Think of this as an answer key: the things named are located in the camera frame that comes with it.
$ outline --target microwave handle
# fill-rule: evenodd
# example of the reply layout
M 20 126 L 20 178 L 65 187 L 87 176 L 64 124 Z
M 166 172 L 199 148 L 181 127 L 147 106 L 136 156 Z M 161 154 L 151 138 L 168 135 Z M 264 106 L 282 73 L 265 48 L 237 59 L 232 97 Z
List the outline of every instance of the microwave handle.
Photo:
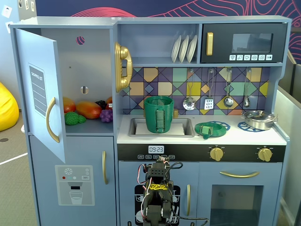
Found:
M 207 33 L 207 56 L 212 56 L 213 53 L 213 32 Z

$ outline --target digital clock display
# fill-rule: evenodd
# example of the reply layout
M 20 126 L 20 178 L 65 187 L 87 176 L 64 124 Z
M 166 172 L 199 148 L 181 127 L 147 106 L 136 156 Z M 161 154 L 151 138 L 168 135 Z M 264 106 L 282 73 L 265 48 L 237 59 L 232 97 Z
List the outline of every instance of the digital clock display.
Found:
M 164 146 L 149 145 L 149 154 L 164 154 Z

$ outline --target colorful tile backsplash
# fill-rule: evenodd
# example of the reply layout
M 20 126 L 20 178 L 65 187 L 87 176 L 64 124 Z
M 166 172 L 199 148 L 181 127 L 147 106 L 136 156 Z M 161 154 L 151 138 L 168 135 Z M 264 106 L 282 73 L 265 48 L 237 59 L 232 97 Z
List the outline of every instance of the colorful tile backsplash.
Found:
M 269 85 L 270 68 L 251 68 L 252 76 L 247 76 L 246 82 L 250 82 L 248 95 L 251 105 L 243 106 L 245 93 L 246 68 L 232 68 L 232 83 L 229 87 L 230 96 L 234 99 L 234 105 L 227 108 L 223 100 L 227 95 L 227 68 L 213 68 L 208 81 L 209 68 L 134 68 L 133 77 L 129 87 L 121 91 L 123 96 L 124 114 L 143 114 L 144 100 L 150 96 L 168 96 L 174 100 L 174 108 L 179 114 L 216 114 L 216 115 L 240 115 L 244 111 L 264 110 Z M 214 98 L 214 109 L 204 110 L 205 99 L 209 95 Z M 196 109 L 187 111 L 183 107 L 183 100 L 189 96 L 196 100 Z

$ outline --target pot lid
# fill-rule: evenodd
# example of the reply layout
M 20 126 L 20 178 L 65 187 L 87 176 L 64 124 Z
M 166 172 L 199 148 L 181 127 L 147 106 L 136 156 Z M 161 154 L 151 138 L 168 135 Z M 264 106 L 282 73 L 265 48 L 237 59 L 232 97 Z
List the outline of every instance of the pot lid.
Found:
M 252 121 L 268 122 L 274 121 L 275 116 L 264 111 L 249 111 L 245 113 L 245 117 Z

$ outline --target floor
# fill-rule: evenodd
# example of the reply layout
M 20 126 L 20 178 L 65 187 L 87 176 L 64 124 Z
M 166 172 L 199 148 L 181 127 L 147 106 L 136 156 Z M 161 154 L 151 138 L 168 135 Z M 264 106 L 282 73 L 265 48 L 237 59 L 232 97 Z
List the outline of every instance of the floor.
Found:
M 0 225 L 36 226 L 32 184 L 29 173 L 25 135 L 21 132 L 22 116 L 17 124 L 0 132 Z M 277 226 L 288 226 L 283 212 L 279 214 Z

